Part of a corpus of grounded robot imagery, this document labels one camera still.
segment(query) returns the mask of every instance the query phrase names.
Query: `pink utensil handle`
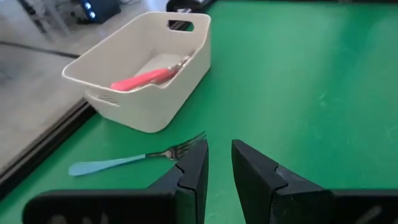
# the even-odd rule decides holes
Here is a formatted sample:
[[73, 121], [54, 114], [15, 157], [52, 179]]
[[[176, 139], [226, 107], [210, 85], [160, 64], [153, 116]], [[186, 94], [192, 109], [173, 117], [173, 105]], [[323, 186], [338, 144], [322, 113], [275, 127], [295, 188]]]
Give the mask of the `pink utensil handle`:
[[119, 91], [129, 91], [133, 88], [137, 88], [150, 83], [162, 83], [172, 78], [175, 71], [168, 68], [160, 68], [150, 72], [139, 74], [135, 77], [114, 82], [111, 85], [111, 89]]

